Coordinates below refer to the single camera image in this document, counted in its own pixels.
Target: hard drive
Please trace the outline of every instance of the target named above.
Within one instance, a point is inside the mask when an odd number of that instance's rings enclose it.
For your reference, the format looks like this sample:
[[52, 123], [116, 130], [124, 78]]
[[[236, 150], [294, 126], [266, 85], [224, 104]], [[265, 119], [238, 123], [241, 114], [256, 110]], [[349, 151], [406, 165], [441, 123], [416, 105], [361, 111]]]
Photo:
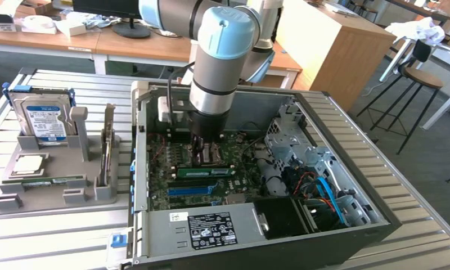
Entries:
[[60, 145], [66, 143], [66, 136], [77, 134], [69, 118], [73, 89], [17, 85], [5, 89], [4, 94], [14, 109], [22, 136], [36, 136], [41, 145]]

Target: blue hard drive label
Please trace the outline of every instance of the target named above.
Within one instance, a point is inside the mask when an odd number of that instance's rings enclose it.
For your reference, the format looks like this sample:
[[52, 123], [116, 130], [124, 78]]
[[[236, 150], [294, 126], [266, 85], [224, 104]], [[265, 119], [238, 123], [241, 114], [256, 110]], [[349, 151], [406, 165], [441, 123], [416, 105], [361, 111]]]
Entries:
[[34, 136], [45, 142], [66, 139], [65, 125], [60, 120], [61, 111], [57, 106], [28, 106], [28, 120]]

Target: light blue joint cap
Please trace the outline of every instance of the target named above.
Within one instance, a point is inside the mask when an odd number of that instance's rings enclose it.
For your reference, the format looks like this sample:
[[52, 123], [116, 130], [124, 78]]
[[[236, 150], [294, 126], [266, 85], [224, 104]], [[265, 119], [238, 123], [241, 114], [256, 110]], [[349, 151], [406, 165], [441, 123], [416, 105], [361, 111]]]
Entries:
[[160, 19], [158, 0], [138, 0], [140, 16], [148, 24], [164, 30]]
[[252, 47], [254, 30], [248, 14], [230, 7], [212, 7], [198, 29], [200, 47], [214, 58], [237, 59]]
[[273, 58], [276, 56], [276, 52], [272, 51], [269, 57], [266, 58], [265, 62], [257, 69], [256, 73], [250, 76], [250, 78], [246, 80], [250, 83], [260, 83], [265, 77], [265, 74], [268, 73], [268, 70], [270, 68], [270, 64], [273, 62]]

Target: computer monitor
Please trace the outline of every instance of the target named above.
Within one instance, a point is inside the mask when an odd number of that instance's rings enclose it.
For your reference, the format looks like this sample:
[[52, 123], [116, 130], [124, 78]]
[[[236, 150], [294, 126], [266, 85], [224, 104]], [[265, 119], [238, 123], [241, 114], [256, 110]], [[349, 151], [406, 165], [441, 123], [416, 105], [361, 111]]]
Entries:
[[73, 0], [73, 11], [129, 18], [129, 23], [112, 27], [122, 37], [146, 38], [150, 35], [146, 27], [133, 22], [133, 19], [141, 19], [138, 0]]

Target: red cable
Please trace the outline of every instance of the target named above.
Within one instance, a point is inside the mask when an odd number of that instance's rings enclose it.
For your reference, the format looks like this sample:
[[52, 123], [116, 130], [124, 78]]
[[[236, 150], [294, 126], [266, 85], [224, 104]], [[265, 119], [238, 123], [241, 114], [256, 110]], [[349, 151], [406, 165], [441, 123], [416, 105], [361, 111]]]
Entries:
[[164, 147], [165, 147], [165, 138], [164, 138], [164, 136], [162, 136], [161, 134], [158, 134], [158, 133], [149, 133], [148, 136], [149, 136], [149, 135], [158, 135], [160, 138], [162, 139], [162, 146], [160, 147], [160, 149], [158, 149], [158, 151], [157, 151], [157, 153], [156, 153], [156, 156], [154, 156], [153, 159], [152, 159], [152, 161], [154, 161], [154, 159], [157, 158], [157, 156], [160, 155], [160, 153], [161, 153], [162, 150], [164, 150]]
[[329, 205], [329, 207], [332, 208], [332, 211], [336, 212], [336, 209], [333, 208], [332, 203], [329, 202], [329, 200], [326, 200], [324, 198], [318, 198], [318, 200], [324, 201]]
[[300, 177], [300, 181], [298, 181], [298, 184], [297, 184], [297, 187], [294, 188], [294, 191], [293, 191], [293, 195], [297, 194], [297, 191], [298, 191], [298, 187], [300, 187], [300, 184], [301, 184], [301, 180], [304, 179], [304, 176], [306, 174], [313, 174], [313, 176], [317, 176], [314, 172], [305, 172], [301, 177]]

